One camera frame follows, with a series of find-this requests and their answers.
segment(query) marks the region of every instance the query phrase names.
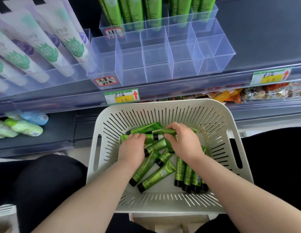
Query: black pants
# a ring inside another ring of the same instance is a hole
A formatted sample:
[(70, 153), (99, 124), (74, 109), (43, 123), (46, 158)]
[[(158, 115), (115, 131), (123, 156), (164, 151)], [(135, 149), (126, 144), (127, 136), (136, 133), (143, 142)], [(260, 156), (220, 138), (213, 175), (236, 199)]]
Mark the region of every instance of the black pants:
[[(301, 210), (301, 128), (261, 133), (243, 138), (242, 142), (254, 183)], [(231, 145), (236, 154), (233, 139)], [(15, 204), (20, 233), (29, 233), (85, 185), (86, 175), (87, 168), (67, 156), (46, 155), (30, 161), (2, 162), (0, 205)], [(220, 214), (197, 232), (224, 231), (239, 232), (227, 215)], [(114, 214), (107, 232), (152, 231), (130, 222), (128, 214)]]

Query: red-bordered label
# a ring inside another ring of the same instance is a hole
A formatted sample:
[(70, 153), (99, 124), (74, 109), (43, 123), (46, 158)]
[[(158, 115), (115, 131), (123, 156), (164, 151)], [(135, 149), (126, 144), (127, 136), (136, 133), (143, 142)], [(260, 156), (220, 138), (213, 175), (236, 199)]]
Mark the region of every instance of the red-bordered label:
[(94, 79), (94, 82), (99, 87), (109, 86), (109, 85), (117, 84), (118, 83), (117, 79), (114, 76), (107, 76), (107, 77), (102, 77), (102, 78), (96, 78), (96, 79)]
[(117, 27), (117, 28), (109, 28), (105, 30), (105, 35), (110, 38), (110, 39), (114, 39), (116, 36), (117, 37), (123, 37), (123, 30), (121, 27)]

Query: white basket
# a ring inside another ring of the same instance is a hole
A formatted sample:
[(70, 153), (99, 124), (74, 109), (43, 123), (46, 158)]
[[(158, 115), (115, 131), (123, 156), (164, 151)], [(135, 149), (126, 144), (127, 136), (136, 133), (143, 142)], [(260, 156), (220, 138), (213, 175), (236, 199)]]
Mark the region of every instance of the white basket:
[[(200, 142), (207, 147), (211, 157), (253, 183), (233, 116), (226, 106), (212, 99), (133, 103), (106, 108), (95, 123), (87, 182), (95, 176), (95, 172), (101, 173), (117, 161), (122, 134), (132, 128), (156, 121), (164, 126), (176, 121), (197, 129)], [(234, 135), (243, 165), (241, 169), (236, 165), (228, 130)], [(102, 136), (101, 151), (95, 155), (99, 135)], [(171, 161), (176, 164), (176, 155)], [(158, 168), (159, 166), (155, 164), (141, 181)], [(143, 194), (140, 194), (136, 186), (128, 184), (116, 212), (197, 214), (224, 213), (224, 209), (211, 191), (188, 194), (175, 187), (174, 174), (171, 174)]]

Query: handwritten label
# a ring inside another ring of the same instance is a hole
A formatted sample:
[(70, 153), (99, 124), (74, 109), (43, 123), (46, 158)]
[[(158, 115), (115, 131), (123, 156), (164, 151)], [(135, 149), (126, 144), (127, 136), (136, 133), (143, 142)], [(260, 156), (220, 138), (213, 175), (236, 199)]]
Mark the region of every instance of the handwritten label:
[(288, 78), (291, 71), (292, 68), (284, 68), (284, 69), (254, 72), (250, 85), (276, 83), (276, 82), (284, 81)]
[(117, 28), (109, 28), (105, 30), (105, 35), (109, 38), (109, 39), (114, 39), (115, 37), (123, 37), (123, 30), (121, 27), (117, 27)]
[(116, 91), (116, 92), (106, 92), (104, 93), (105, 99), (107, 104), (115, 105), (119, 103), (129, 103), (140, 101), (139, 90), (136, 89), (129, 89), (123, 91)]
[(94, 82), (99, 87), (109, 86), (109, 85), (118, 83), (117, 79), (114, 76), (107, 76), (107, 77), (102, 77), (102, 78), (96, 78), (96, 79), (94, 79)]

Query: blue bottle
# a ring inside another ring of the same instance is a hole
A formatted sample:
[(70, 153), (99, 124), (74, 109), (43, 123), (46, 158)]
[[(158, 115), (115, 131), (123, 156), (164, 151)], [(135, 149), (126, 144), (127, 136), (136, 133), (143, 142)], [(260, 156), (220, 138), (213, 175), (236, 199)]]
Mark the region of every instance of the blue bottle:
[(45, 125), (49, 120), (49, 117), (46, 114), (33, 114), (32, 112), (22, 113), (20, 114), (20, 117), (39, 126)]

